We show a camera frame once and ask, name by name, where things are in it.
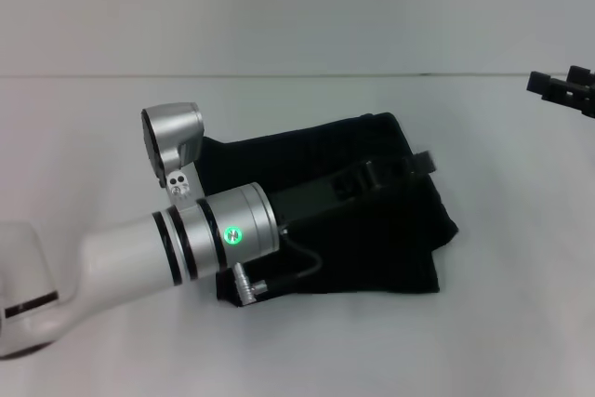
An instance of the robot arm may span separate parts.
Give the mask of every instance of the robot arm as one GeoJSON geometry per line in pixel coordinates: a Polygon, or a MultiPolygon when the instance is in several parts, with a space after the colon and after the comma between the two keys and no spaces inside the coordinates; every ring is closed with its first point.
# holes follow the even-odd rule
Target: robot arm
{"type": "Polygon", "coordinates": [[[0,358],[32,353],[94,313],[228,266],[242,280],[242,262],[279,249],[275,216],[256,183],[204,198],[180,171],[200,152],[204,128],[195,104],[157,106],[142,119],[153,170],[172,206],[89,234],[68,300],[60,300],[33,228],[0,227],[0,358]]]}

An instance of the silver cylinder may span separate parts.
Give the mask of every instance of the silver cylinder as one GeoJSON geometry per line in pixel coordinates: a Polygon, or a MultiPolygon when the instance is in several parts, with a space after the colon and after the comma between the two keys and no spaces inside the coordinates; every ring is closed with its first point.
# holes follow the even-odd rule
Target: silver cylinder
{"type": "Polygon", "coordinates": [[[177,252],[186,271],[195,269],[199,278],[279,249],[271,204],[256,183],[211,195],[178,214],[177,252]]]}

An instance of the black band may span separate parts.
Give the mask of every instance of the black band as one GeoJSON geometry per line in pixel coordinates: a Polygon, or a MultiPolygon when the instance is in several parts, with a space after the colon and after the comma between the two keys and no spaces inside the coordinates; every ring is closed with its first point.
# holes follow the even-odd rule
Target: black band
{"type": "Polygon", "coordinates": [[[227,256],[225,255],[225,248],[223,247],[223,241],[221,241],[221,234],[219,233],[219,227],[217,226],[217,221],[213,215],[211,205],[208,204],[206,199],[198,199],[196,204],[198,204],[203,210],[203,213],[205,213],[206,223],[208,223],[208,228],[213,235],[213,241],[215,241],[215,253],[217,253],[219,269],[224,271],[227,269],[227,256]]]}
{"type": "Polygon", "coordinates": [[[188,274],[190,279],[194,281],[196,278],[198,278],[198,270],[196,269],[196,261],[194,260],[194,254],[192,253],[192,248],[190,247],[188,234],[186,234],[186,229],[184,228],[184,222],[182,222],[182,217],[179,215],[179,211],[175,206],[170,206],[167,209],[167,212],[169,213],[169,217],[171,217],[171,221],[174,222],[174,228],[176,228],[179,243],[182,245],[182,253],[184,254],[184,259],[186,260],[188,274]]]}
{"type": "Polygon", "coordinates": [[[20,315],[26,311],[32,311],[33,309],[37,309],[38,307],[44,306],[52,301],[58,300],[58,292],[48,293],[47,295],[43,295],[42,297],[31,299],[27,302],[22,302],[21,304],[17,304],[16,306],[7,307],[4,312],[7,318],[12,318],[13,316],[20,315]]]}
{"type": "Polygon", "coordinates": [[[182,273],[179,271],[178,259],[176,258],[174,245],[171,243],[171,237],[169,237],[164,217],[160,212],[152,213],[152,217],[155,219],[157,230],[159,230],[159,234],[161,235],[161,242],[164,244],[165,254],[167,255],[167,262],[169,263],[169,269],[171,270],[171,277],[174,280],[174,285],[180,285],[182,284],[182,273]]]}

